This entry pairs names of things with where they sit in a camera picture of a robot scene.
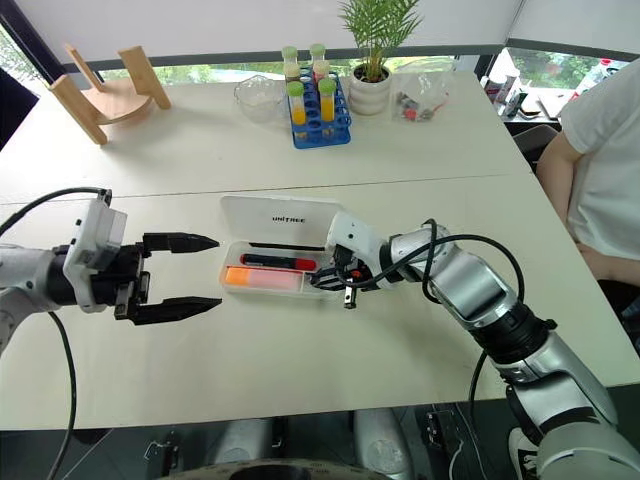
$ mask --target blue test tube rack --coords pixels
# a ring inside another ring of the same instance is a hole
[[[320,98],[318,89],[313,83],[311,69],[300,70],[300,81],[304,85],[304,110],[307,117],[305,125],[291,123],[291,136],[296,148],[328,147],[330,145],[344,145],[351,141],[349,125],[351,117],[347,107],[347,99],[342,91],[340,79],[336,72],[329,72],[329,76],[336,81],[336,93],[334,97],[335,116],[333,122],[323,122],[320,116]],[[291,118],[291,106],[289,106],[289,118]]]

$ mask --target person's arm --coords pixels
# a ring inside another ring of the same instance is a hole
[[[603,255],[583,243],[578,244],[578,250],[596,280],[615,280],[640,287],[640,261]]]
[[[565,225],[567,224],[574,169],[582,157],[583,154],[571,146],[566,135],[559,133],[547,145],[538,162],[536,176]]]

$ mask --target plastic case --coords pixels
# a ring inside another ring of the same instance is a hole
[[[335,214],[342,206],[333,200],[285,196],[226,195],[220,199],[227,224],[234,237],[220,269],[220,284],[228,292],[262,293],[290,297],[319,298],[336,295],[312,287],[313,272],[252,267],[264,271],[299,272],[297,288],[239,286],[227,282],[230,267],[245,267],[243,254],[271,255],[314,260],[316,269],[331,262],[325,251],[327,233]]]
[[[336,81],[336,93],[334,97],[335,119],[333,122],[323,122],[320,119],[320,99],[318,90],[313,83],[312,74],[309,68],[300,70],[300,81],[304,85],[304,110],[307,116],[305,125],[294,125],[291,123],[291,135],[293,145],[296,148],[328,147],[330,145],[344,145],[351,141],[349,125],[351,117],[347,107],[347,100],[342,91],[342,85],[336,72],[329,72],[329,77]],[[330,137],[324,135],[325,131],[333,132]]]

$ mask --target white t-shirt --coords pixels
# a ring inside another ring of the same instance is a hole
[[[580,159],[568,225],[600,253],[640,260],[640,60],[570,101],[562,129]]]

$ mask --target orange eraser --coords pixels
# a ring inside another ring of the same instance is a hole
[[[302,273],[266,268],[227,267],[225,283],[239,287],[297,292],[302,284]]]

